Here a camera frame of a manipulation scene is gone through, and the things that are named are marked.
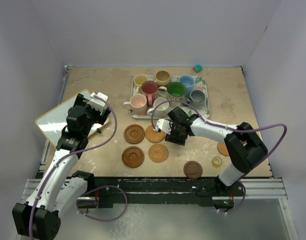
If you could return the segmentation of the dark walnut round coaster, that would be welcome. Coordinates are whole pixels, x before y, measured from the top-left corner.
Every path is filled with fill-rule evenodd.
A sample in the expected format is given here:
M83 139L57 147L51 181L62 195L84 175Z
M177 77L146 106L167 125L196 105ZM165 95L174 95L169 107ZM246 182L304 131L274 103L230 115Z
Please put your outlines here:
M188 161L184 165L184 174L190 179L198 179L202 176L202 166L196 161Z

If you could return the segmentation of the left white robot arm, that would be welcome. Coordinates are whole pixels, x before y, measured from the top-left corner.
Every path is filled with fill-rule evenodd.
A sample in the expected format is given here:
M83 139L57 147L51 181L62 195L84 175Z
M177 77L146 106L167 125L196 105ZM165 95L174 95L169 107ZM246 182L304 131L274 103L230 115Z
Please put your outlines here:
M88 136L95 124L103 125L111 109L108 96L99 92L89 98L77 94L68 109L53 160L45 175L24 203L13 207L12 215L19 235L39 240L53 240L66 211L79 195L95 192L92 173L80 172L69 182L66 178L80 159L88 144Z

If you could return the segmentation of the floral serving tray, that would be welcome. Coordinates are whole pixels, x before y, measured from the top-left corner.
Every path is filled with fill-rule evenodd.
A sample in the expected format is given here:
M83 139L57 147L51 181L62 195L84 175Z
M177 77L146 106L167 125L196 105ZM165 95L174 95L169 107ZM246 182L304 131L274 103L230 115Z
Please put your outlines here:
M148 77L148 80L149 81L155 81L155 76L153 75L149 75L147 76ZM171 82L179 82L179 78L181 76L171 76ZM169 102L169 108L170 108L170 111L169 113L167 114L167 117L165 118L162 118L162 119L166 119L166 120L174 120L176 118L181 118L183 119L184 121L188 121L189 118L192 118L192 119L196 119L198 117L202 117L203 119L206 119L210 116L210 111L209 111L209 103L208 103L208 93L207 93L207 86L206 86L206 81L204 78L200 77L200 76L193 76L194 80L195 80L195 86L194 86L194 90L200 90L202 92L204 92L205 94L205 104L204 106L201 108L201 109L196 109L194 108L193 106L191 106L190 104L187 104L185 101L186 99L189 99L189 97L186 97L184 98L184 101L177 101L177 100L167 100L167 102ZM132 90L131 90L131 95L135 95L134 94L134 84L132 82ZM136 115L134 114L131 110L130 110L130 115L133 117L133 118L136 118L136 119L149 119L149 120L152 120L152 119L158 119L158 118L154 118L154 113L155 113L155 110L152 112L152 115L149 116L147 114L145 115Z

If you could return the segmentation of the brown ringed wooden saucer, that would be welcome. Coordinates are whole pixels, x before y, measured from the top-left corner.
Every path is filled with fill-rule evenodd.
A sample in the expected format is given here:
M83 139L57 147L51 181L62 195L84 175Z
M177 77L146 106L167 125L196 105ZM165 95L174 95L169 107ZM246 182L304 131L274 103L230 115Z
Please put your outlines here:
M138 144L145 137L144 129L138 124L131 124L124 130L124 138L128 143Z

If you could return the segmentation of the light wood round coaster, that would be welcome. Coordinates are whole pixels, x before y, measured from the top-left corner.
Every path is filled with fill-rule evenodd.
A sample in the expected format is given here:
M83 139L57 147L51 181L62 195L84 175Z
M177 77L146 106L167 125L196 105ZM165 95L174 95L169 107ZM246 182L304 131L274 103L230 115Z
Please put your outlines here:
M187 128L186 126L177 126L176 127L176 131L177 131L177 134L179 136L186 136L187 135Z

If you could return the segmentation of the large brown ringed saucer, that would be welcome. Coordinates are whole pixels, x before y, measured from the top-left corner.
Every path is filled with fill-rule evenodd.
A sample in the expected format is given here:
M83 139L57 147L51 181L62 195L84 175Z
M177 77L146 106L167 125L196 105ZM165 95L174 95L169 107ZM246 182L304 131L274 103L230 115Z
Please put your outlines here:
M144 153L139 147L130 146L122 153L122 162L129 168L137 168L144 161Z

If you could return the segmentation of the woven rattan coaster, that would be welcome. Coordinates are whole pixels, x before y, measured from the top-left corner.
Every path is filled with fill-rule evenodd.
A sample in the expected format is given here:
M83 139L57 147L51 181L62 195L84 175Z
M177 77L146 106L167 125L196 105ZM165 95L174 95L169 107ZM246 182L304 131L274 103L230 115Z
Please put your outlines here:
M165 136L165 132L156 132L151 125L149 125L145 130L145 137L151 143L159 143L165 139Z
M163 144L154 144L148 150L150 160L156 163L165 161L169 156L168 148Z

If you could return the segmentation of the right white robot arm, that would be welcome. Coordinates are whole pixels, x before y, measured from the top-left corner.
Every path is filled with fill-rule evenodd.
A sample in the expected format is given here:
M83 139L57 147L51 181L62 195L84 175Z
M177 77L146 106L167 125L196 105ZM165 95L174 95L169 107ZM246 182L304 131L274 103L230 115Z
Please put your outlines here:
M204 119L198 114L188 116L180 107L168 113L170 120L159 119L157 127L166 133L165 140L185 145L188 136L204 137L225 145L231 163L219 174L215 190L226 196L233 184L259 165L268 154L267 147L248 123L224 125Z

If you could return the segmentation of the yellow mug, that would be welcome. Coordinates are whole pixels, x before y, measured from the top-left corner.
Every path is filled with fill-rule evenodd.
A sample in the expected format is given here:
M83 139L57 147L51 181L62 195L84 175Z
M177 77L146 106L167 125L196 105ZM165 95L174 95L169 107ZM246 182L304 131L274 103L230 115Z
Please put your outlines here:
M134 77L134 94L140 94L142 92L141 87L146 81L148 81L148 77L146 75L140 74Z

